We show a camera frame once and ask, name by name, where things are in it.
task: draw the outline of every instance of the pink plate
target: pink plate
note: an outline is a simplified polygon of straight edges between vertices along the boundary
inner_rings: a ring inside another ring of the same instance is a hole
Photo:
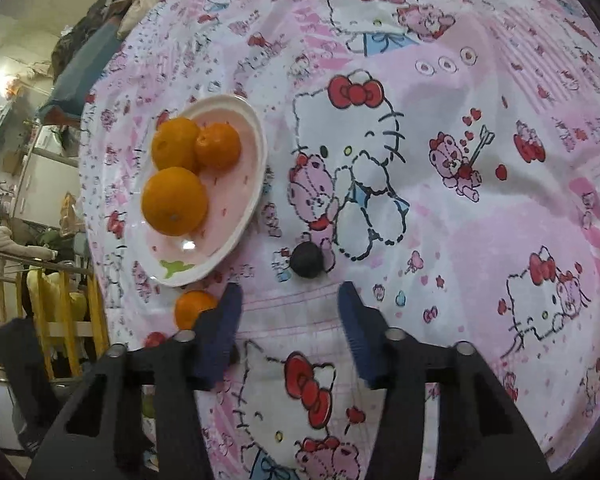
[[[240,135],[242,153],[228,171],[200,172],[209,197],[208,213],[195,232],[183,237],[161,235],[142,216],[142,188],[157,171],[147,155],[132,190],[125,238],[132,257],[149,276],[168,286],[201,280],[236,246],[260,198],[266,167],[267,141],[255,111],[244,99],[231,95],[209,97],[186,108],[182,116],[195,120],[200,127],[231,124]],[[150,143],[148,138],[144,146],[148,153]]]

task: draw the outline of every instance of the mandarin orange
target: mandarin orange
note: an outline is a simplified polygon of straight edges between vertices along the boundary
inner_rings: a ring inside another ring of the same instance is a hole
[[[202,128],[196,139],[196,156],[200,163],[214,170],[228,170],[240,158],[240,135],[227,123],[213,123]]]
[[[167,168],[144,184],[142,214],[149,225],[167,236],[194,231],[205,219],[208,197],[200,179],[184,168]]]
[[[178,166],[197,173],[200,164],[196,157],[198,125],[186,117],[163,122],[151,142],[151,158],[158,170]]]
[[[191,330],[201,312],[218,306],[218,300],[204,290],[185,292],[176,300],[173,316],[180,330]]]

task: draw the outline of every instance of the pink teddy bear print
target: pink teddy bear print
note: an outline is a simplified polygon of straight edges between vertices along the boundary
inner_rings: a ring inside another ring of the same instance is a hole
[[[306,438],[296,460],[311,480],[357,480],[360,476],[358,449],[334,436]]]
[[[470,161],[462,156],[462,149],[456,140],[443,132],[429,141],[429,161],[442,177],[442,183],[455,189],[459,196],[478,202],[477,188],[482,183],[480,173],[472,168]]]
[[[329,272],[335,266],[331,241],[339,202],[334,196],[333,179],[319,155],[298,154],[296,165],[289,170],[287,197],[309,229],[302,233],[302,239],[321,248],[324,269]]]
[[[440,38],[455,22],[451,14],[431,5],[409,5],[397,9],[398,23],[430,43]]]

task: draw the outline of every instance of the metal railing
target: metal railing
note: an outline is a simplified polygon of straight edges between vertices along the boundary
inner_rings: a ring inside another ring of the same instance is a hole
[[[45,359],[45,369],[50,380],[54,380],[54,372],[51,365],[51,353],[53,346],[62,342],[65,355],[69,361],[71,375],[75,378],[80,376],[80,363],[78,361],[78,338],[91,337],[95,346],[97,357],[100,357],[109,347],[109,336],[107,334],[107,323],[104,316],[102,295],[96,277],[91,269],[74,267],[53,262],[46,262],[32,258],[21,258],[13,254],[0,252],[0,259],[28,265],[29,270],[18,270],[14,277],[0,275],[0,322],[8,321],[7,306],[4,293],[4,284],[10,283],[16,288],[16,312],[17,317],[24,316],[22,306],[22,277],[26,272],[36,272],[37,276],[37,300],[32,298],[31,306],[36,326],[36,333],[40,342],[40,348]],[[45,293],[44,271],[45,269],[56,270],[60,274],[59,279],[59,305],[57,312],[60,319],[47,319],[43,301],[47,296]],[[72,317],[71,297],[69,287],[70,274],[80,274],[86,277],[87,287],[83,293],[86,296],[87,306],[90,312],[90,321],[75,320]]]

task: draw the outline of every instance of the pink bedsheet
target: pink bedsheet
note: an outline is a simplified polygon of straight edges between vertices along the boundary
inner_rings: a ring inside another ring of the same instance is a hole
[[[216,476],[364,478],[384,392],[353,367],[343,280],[420,341],[472,341],[564,463],[600,413],[600,34],[577,0],[161,0],[82,117],[91,250],[130,348],[176,330],[182,291],[128,256],[129,192],[157,122],[218,92],[256,108],[269,167],[244,240],[189,287],[245,292],[240,364],[198,394]],[[289,269],[302,240],[319,279]],[[309,411],[290,370],[320,387]]]

